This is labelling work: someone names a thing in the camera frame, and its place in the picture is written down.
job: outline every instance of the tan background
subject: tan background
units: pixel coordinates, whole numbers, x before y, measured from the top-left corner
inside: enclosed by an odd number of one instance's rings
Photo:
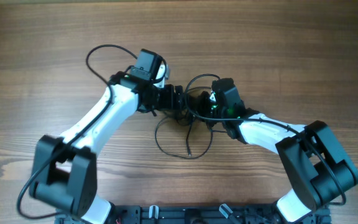
[[[14,204],[30,176],[34,146],[45,133],[74,125],[103,94],[85,67],[99,44],[163,55],[169,83],[201,73],[232,77],[247,106],[296,124],[325,121],[358,167],[358,2],[115,2],[0,6],[0,223],[28,222]],[[91,62],[105,77],[134,63],[103,49]],[[205,79],[195,85],[210,85]],[[290,189],[275,154],[216,134],[197,161],[167,157],[156,147],[162,118],[135,114],[98,159],[99,193],[122,205],[270,203]],[[186,129],[158,135],[185,154]],[[196,126],[201,152],[209,134]],[[333,223],[358,223],[358,186],[333,207]],[[27,213],[52,210],[25,199]]]

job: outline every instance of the brown surface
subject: brown surface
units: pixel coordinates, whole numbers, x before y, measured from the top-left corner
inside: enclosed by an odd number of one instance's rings
[[[233,77],[247,106],[271,118],[325,121],[358,167],[358,4],[0,6],[0,223],[28,222],[14,204],[30,175],[35,143],[70,128],[98,101],[104,86],[84,58],[105,43],[160,53],[172,68],[171,84],[186,85],[201,73]],[[112,49],[92,61],[105,77],[131,63]],[[160,118],[136,114],[108,142],[98,160],[102,196],[118,205],[255,203],[273,202],[290,189],[275,154],[225,134],[216,134],[200,160],[165,156],[153,139]],[[185,153],[184,129],[168,124],[159,137],[169,151]],[[198,125],[194,153],[207,142]],[[334,223],[358,223],[358,186],[347,196],[345,207],[333,207]],[[30,199],[23,207],[51,211]]]

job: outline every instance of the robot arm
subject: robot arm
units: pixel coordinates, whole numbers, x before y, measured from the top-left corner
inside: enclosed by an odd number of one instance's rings
[[[44,136],[40,139],[32,173],[57,151],[63,153],[30,185],[31,197],[89,223],[115,221],[114,204],[96,195],[96,158],[115,130],[136,111],[155,114],[154,110],[183,109],[186,92],[181,86],[164,85],[169,69],[165,61],[162,62],[159,55],[142,50],[129,73],[113,75],[109,82],[113,90],[112,105],[70,146],[67,143],[106,106],[110,97],[108,89],[89,113],[59,138]],[[344,191],[358,184],[356,167],[325,123],[287,124],[246,109],[231,78],[214,81],[212,91],[211,96],[204,92],[197,99],[190,97],[190,105],[186,106],[195,108],[197,116],[211,126],[220,122],[217,118],[228,118],[223,126],[231,138],[279,154],[293,187],[275,204],[285,222],[295,222],[341,194],[324,164],[313,165],[309,161],[313,154],[305,147],[305,139],[313,140],[313,146],[324,154]],[[71,172],[56,167],[56,162],[65,161],[71,161]]]

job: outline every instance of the wooden floor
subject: wooden floor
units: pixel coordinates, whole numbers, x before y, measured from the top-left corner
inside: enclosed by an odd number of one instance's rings
[[[331,1],[117,2],[0,6],[0,223],[30,222],[15,210],[30,176],[34,147],[59,135],[98,101],[105,86],[86,69],[99,44],[163,55],[168,81],[186,85],[215,73],[235,80],[253,109],[289,123],[325,121],[358,167],[358,3]],[[134,63],[103,49],[91,60],[105,77]],[[195,85],[210,85],[205,79]],[[196,161],[162,154],[154,128],[162,115],[135,114],[98,159],[98,192],[118,205],[271,203],[291,186],[280,159],[266,149],[215,134]],[[185,154],[186,128],[158,134]],[[196,125],[190,144],[204,150],[209,134]],[[358,186],[333,223],[358,223]],[[27,213],[52,209],[27,196]]]

